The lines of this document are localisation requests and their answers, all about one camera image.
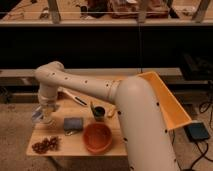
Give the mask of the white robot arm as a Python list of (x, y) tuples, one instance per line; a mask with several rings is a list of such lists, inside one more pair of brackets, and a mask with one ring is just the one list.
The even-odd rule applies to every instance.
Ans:
[(35, 77), (41, 105), (54, 104), (59, 87), (115, 105), (131, 171), (180, 171), (160, 102), (145, 79), (130, 76), (113, 81), (71, 75), (59, 62), (38, 67)]

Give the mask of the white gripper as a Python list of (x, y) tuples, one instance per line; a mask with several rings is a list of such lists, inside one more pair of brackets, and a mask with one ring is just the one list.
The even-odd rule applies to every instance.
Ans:
[(45, 97), (42, 94), (38, 95), (38, 101), (42, 108), (42, 114), (43, 114), (43, 121), (44, 122), (51, 122), (52, 116), (51, 114), (56, 110), (56, 101), (57, 97)]

